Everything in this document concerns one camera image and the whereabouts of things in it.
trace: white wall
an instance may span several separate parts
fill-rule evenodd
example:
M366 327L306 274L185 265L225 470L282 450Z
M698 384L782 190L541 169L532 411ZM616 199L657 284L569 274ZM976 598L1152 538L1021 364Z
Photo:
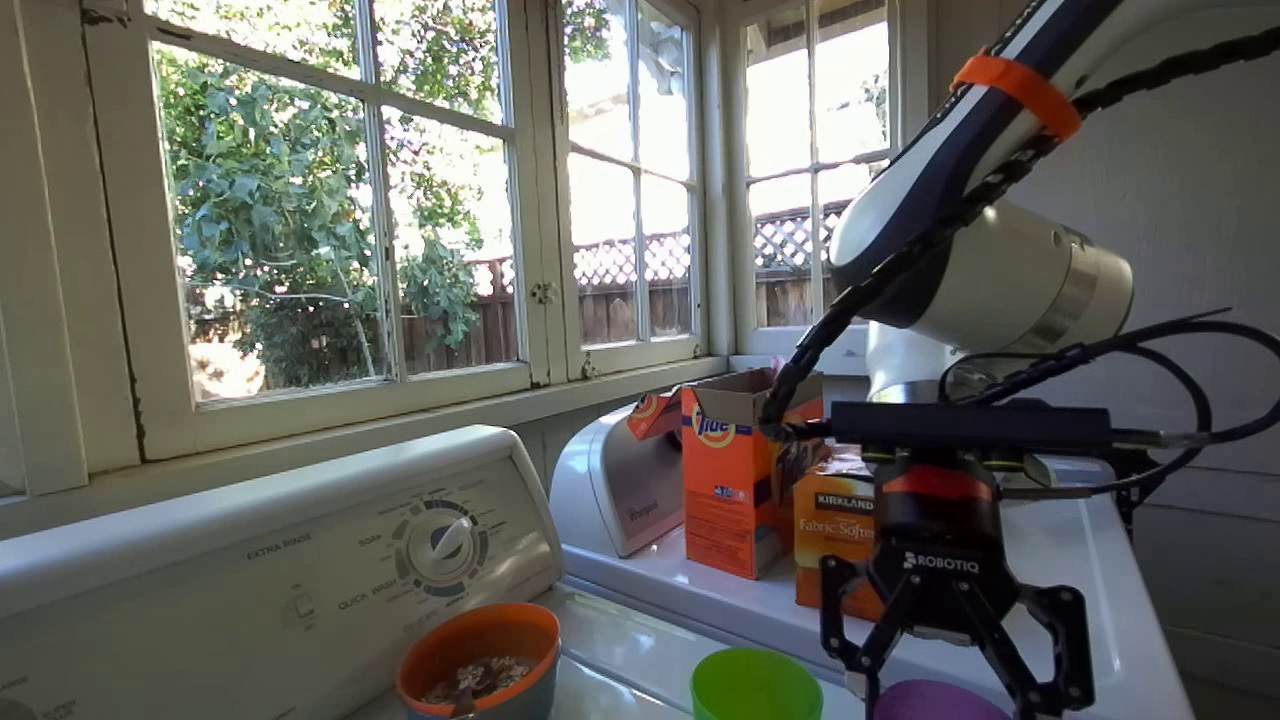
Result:
M1104 67L1271 24L1276 6L1182 18L1137 38ZM1012 195L1131 260L1131 323L1233 303L1236 322L1280 333L1276 78L1280 62L1236 65L1100 112ZM1280 364L1244 344L1167 348L1210 376L1221 420L1244 420L1280 393ZM1182 393L1140 364L1104 364L1056 396L1112 404L1116 423L1187 420ZM1137 547L1202 716L1276 716L1280 427L1182 473L1140 511Z

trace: orange strap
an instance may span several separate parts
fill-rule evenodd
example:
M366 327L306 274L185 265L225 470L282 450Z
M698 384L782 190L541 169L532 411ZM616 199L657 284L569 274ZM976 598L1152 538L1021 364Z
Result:
M953 88L958 84L985 84L1021 99L1052 140L1068 140L1080 127L1076 105L1030 65L1003 57L968 57Z

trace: bowl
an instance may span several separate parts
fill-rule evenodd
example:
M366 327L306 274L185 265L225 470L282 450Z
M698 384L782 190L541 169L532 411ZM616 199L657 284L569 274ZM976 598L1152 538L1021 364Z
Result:
M698 720L819 720L825 690L769 650L720 650L692 667Z
M555 700L559 621L541 604L467 608L419 636L396 698L425 720L545 720Z

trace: green cup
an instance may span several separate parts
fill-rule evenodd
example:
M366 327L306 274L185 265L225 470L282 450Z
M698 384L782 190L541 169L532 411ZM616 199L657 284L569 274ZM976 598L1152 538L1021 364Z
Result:
M692 674L698 720L819 720L825 690L788 656L726 650Z

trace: window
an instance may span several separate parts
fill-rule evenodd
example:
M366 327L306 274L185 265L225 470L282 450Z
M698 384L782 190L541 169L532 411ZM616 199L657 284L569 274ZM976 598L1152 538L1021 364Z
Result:
M585 0L564 27L569 234L587 364L698 333L692 18Z
M143 452L687 361L692 27L674 0L85 24Z
M831 302L831 230L890 162L890 10L773 6L741 27L741 84L752 323L811 323Z

